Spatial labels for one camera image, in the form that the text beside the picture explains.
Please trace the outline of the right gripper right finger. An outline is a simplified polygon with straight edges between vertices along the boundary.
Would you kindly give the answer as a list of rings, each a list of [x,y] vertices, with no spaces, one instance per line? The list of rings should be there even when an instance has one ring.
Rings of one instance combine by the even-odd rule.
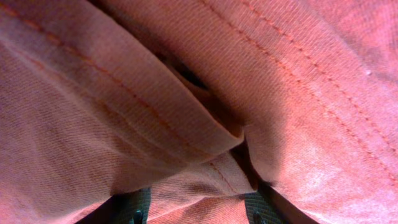
[[[244,194],[244,205],[249,224],[288,224],[283,214],[272,202],[271,187],[260,182],[255,192]]]

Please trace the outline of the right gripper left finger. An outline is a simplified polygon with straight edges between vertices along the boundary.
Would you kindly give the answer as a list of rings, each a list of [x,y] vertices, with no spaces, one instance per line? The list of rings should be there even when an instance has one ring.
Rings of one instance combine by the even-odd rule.
[[[116,214],[111,224],[146,224],[149,216],[151,188],[144,188],[123,195],[116,195]]]

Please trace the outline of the red printed t-shirt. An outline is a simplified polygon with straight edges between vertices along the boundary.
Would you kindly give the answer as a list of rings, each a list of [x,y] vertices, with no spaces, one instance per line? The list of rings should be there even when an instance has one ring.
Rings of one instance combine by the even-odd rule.
[[[2,1],[1,222],[397,222],[396,1]]]

